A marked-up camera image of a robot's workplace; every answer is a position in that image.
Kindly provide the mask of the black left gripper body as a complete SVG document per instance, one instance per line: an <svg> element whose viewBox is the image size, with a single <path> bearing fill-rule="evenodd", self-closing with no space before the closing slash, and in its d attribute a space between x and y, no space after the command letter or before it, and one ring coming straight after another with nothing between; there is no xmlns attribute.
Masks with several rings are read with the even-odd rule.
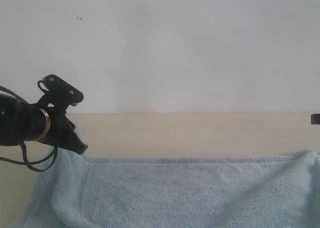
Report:
<svg viewBox="0 0 320 228"><path fill-rule="evenodd" d="M88 145L76 134L76 126L65 116L50 115L50 128L41 143L84 154Z"/></svg>

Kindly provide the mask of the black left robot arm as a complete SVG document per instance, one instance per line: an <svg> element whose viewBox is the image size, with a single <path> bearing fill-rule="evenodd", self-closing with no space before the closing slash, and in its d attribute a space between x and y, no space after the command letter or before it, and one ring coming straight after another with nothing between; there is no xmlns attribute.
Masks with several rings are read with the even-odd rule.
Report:
<svg viewBox="0 0 320 228"><path fill-rule="evenodd" d="M37 141L83 154L88 145L75 132L76 126L66 117L67 108L82 102L84 95L73 86L50 87L34 104L13 91L1 87L0 143L15 146Z"/></svg>

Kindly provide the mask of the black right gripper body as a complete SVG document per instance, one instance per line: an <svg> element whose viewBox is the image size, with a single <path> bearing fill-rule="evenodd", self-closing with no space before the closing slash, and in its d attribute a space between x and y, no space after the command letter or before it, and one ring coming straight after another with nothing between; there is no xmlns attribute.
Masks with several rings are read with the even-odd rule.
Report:
<svg viewBox="0 0 320 228"><path fill-rule="evenodd" d="M311 125L320 125L320 114L312 114L310 116Z"/></svg>

